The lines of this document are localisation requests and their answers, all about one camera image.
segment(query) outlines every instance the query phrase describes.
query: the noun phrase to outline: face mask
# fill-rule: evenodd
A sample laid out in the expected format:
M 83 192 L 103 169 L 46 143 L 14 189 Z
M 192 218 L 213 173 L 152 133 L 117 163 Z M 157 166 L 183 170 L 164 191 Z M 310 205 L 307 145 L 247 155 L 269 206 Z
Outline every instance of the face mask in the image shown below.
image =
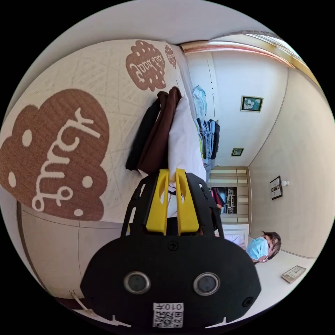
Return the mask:
M 246 249 L 248 255 L 255 260 L 259 260 L 263 256 L 267 256 L 269 252 L 268 242 L 264 237 L 258 237 L 252 240 Z

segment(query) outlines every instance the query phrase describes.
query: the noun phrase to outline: person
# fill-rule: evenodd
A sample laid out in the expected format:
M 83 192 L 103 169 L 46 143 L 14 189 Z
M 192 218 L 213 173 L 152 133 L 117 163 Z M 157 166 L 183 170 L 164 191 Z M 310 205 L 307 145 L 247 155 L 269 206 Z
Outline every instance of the person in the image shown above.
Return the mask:
M 222 209 L 222 206 L 219 204 L 217 204 L 217 207 Z M 262 233 L 262 236 L 250 241 L 247 247 L 241 235 L 224 234 L 224 238 L 245 250 L 255 264 L 265 263 L 272 259 L 279 252 L 282 245 L 282 240 L 279 234 L 274 231 L 262 231 Z M 199 235 L 203 235 L 202 229 L 199 230 Z
M 254 263 L 265 263 L 279 252 L 282 240 L 275 231 L 265 232 L 263 235 L 250 241 L 246 248 L 247 254 Z

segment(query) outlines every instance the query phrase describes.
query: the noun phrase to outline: screw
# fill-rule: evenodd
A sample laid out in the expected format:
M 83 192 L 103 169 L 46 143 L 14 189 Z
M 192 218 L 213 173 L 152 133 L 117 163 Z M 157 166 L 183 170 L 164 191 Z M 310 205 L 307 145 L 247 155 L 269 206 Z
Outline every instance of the screw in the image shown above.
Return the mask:
M 242 306 L 243 307 L 249 307 L 252 305 L 252 303 L 254 302 L 254 298 L 253 297 L 249 297 L 249 298 L 246 298 L 243 303 L 242 303 Z
M 168 249 L 171 251 L 176 251 L 178 249 L 178 243 L 175 241 L 171 241 L 169 242 L 169 244 L 167 245 Z

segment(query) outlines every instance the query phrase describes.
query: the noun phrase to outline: white cloth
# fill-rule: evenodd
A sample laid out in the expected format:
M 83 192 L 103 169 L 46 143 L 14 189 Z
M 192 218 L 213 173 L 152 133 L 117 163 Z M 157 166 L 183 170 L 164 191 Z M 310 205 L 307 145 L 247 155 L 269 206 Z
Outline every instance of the white cloth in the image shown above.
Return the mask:
M 168 164 L 170 184 L 176 181 L 176 169 L 184 169 L 206 181 L 199 136 L 192 119 L 187 96 L 183 96 L 177 105 L 169 132 Z
M 241 235 L 237 235 L 237 234 L 224 234 L 224 238 L 227 241 L 231 241 L 231 242 L 237 244 L 243 250 L 246 249 L 245 241 L 244 241 L 244 239 L 243 239 L 243 237 Z

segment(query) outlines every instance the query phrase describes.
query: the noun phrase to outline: jeans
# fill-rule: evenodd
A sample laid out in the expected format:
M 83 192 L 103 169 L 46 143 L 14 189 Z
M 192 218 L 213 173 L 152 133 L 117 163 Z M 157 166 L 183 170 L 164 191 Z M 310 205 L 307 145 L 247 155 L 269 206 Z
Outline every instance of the jeans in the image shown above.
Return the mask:
M 201 120 L 201 128 L 204 136 L 204 147 L 206 148 L 206 158 L 204 163 L 208 163 L 212 156 L 214 145 L 215 121 Z

